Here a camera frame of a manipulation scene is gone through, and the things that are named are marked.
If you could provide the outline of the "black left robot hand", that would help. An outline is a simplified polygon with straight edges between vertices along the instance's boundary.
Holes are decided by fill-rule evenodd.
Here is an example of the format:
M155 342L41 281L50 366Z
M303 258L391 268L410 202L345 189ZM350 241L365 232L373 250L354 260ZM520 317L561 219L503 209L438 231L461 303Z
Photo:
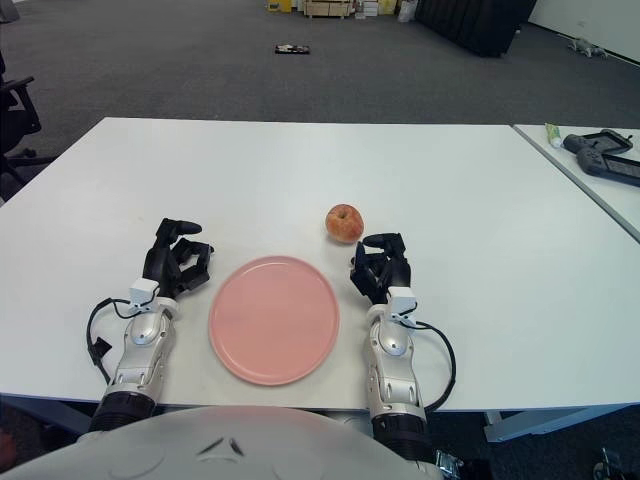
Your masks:
M193 222L162 220L142 272L144 279L158 284L157 296L175 300L209 281L208 267L214 247L186 238L201 232L202 227Z

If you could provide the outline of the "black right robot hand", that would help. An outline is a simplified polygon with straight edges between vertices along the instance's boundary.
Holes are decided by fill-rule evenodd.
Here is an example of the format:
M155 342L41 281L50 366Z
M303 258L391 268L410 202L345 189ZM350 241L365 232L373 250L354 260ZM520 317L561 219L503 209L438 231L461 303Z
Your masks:
M388 302L391 287L411 286L411 267L400 233L364 237L351 258L350 280L373 305Z

